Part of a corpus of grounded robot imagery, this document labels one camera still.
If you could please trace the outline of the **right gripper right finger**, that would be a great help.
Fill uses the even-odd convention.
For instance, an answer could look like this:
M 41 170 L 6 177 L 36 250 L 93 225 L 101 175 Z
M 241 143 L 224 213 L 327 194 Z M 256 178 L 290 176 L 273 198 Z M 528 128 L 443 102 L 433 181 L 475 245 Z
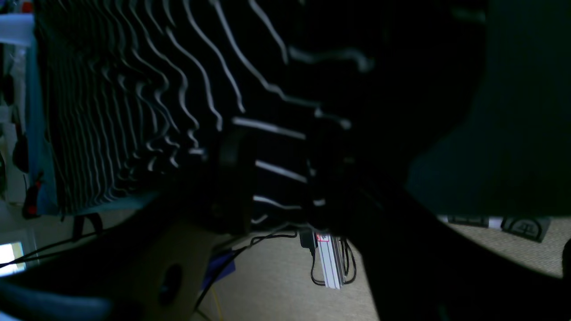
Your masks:
M 400 183 L 354 159 L 338 124 L 317 120 L 308 151 L 317 228 L 360 252 L 382 321 L 568 321 L 570 281 L 535 272 L 447 227 Z

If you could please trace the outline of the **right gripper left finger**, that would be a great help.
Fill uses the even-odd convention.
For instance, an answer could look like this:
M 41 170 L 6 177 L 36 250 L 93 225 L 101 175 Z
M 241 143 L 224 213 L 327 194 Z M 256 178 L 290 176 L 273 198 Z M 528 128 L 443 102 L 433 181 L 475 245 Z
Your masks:
M 21 321 L 187 321 L 220 235 L 250 232 L 256 138 L 224 134 L 144 209 L 92 242 L 1 279 Z

